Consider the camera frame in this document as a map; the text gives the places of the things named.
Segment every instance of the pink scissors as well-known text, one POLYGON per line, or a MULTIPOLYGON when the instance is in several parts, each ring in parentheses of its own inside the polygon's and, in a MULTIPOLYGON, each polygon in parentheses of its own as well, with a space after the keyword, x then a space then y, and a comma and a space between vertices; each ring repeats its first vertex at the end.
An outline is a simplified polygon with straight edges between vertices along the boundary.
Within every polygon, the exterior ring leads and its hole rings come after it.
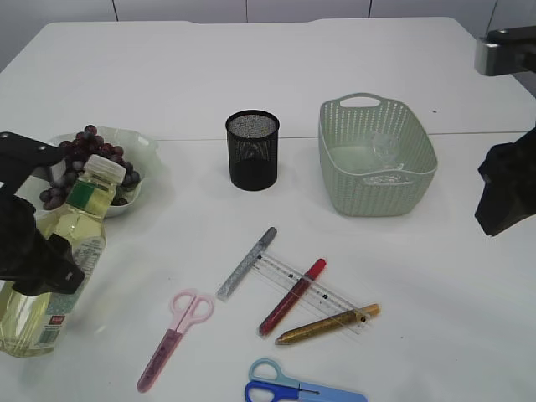
POLYGON ((171 299, 169 308, 173 313, 173 321, 137 382, 136 388, 139 392, 147 392, 151 389, 186 331, 189 330, 193 324, 205 322, 212 316, 214 311, 214 298, 209 295, 198 295, 198 291, 195 289, 187 289, 185 291, 180 291, 173 299, 171 299), (185 308, 179 308, 178 300, 181 297, 186 296, 189 297, 188 305, 185 308), (207 303, 209 309, 204 314, 196 315, 195 311, 198 309, 201 302, 207 303))

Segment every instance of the white bottle cap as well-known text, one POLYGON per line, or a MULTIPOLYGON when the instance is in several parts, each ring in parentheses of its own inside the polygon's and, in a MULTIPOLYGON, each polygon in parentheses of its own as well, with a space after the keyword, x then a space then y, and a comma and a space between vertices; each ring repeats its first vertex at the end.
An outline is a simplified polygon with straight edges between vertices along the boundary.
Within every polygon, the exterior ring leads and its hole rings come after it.
POLYGON ((117 184, 123 183, 126 174, 123 166, 98 155, 90 156, 84 165, 84 170, 109 178, 117 184))

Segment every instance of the black mesh pen holder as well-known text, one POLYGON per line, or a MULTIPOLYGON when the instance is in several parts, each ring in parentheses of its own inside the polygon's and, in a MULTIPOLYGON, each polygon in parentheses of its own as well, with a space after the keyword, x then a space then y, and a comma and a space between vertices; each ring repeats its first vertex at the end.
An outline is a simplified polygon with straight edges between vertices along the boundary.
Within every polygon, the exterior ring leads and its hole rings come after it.
POLYGON ((277 180, 279 120, 266 111, 239 111, 225 122, 231 182, 259 191, 277 180))

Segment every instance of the white bowl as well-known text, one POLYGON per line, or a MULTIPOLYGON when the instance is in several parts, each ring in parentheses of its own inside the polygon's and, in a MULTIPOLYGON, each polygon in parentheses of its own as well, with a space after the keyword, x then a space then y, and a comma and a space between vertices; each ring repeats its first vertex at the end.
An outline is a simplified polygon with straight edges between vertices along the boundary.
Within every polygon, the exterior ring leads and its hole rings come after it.
MULTIPOLYGON (((121 206, 110 206, 106 217, 124 214, 137 200, 142 191, 143 182, 148 178, 154 178, 161 166, 160 159, 157 155, 158 142, 149 137, 143 136, 137 131, 123 130, 121 128, 97 127, 97 134, 104 138, 105 142, 112 145, 118 145, 125 150, 125 160, 134 165, 134 170, 140 173, 141 181, 134 191, 125 193, 124 198, 128 204, 121 206)), ((58 146, 62 141, 72 141, 76 133, 63 134, 51 138, 48 143, 58 146)), ((18 190, 19 197, 27 199, 36 209, 36 218, 46 214, 43 209, 43 203, 39 200, 39 194, 49 188, 49 184, 38 178, 29 178, 26 183, 18 190)))

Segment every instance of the silver glitter pen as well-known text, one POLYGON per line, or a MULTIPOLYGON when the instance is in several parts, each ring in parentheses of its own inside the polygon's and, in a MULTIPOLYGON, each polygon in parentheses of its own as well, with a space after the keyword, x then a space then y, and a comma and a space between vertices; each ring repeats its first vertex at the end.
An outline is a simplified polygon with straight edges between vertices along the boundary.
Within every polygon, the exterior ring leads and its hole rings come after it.
POLYGON ((277 230, 274 227, 269 228, 266 233, 260 238, 259 241, 253 246, 251 251, 246 257, 238 264, 233 273, 227 278, 227 281, 218 289, 216 297, 222 302, 226 302, 227 299, 233 294, 236 287, 244 279, 245 275, 250 271, 251 267, 257 260, 257 257, 266 250, 266 247, 276 237, 277 230))

